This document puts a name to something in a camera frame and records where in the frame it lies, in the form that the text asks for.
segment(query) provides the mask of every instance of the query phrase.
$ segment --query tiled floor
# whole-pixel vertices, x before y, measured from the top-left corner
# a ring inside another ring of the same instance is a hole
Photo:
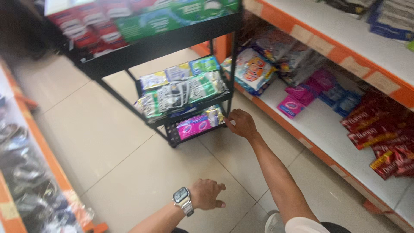
[[[197,58],[190,49],[131,69],[136,76]],[[277,210],[247,141],[221,128],[172,149],[64,57],[49,57],[15,69],[23,91],[40,104],[35,118],[82,201],[110,232],[127,232],[171,200],[174,191],[198,178],[223,182],[225,209],[197,210],[179,227],[189,232],[263,232]],[[126,73],[105,78],[129,102],[137,99]],[[321,221],[353,233],[399,232],[373,216],[363,197],[321,160],[236,92],[233,107],[253,115],[271,149],[289,168]]]

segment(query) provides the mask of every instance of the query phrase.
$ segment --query white shirt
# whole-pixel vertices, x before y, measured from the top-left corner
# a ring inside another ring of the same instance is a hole
[[[286,233],[329,233],[320,223],[304,217],[289,219],[285,225],[285,231]]]

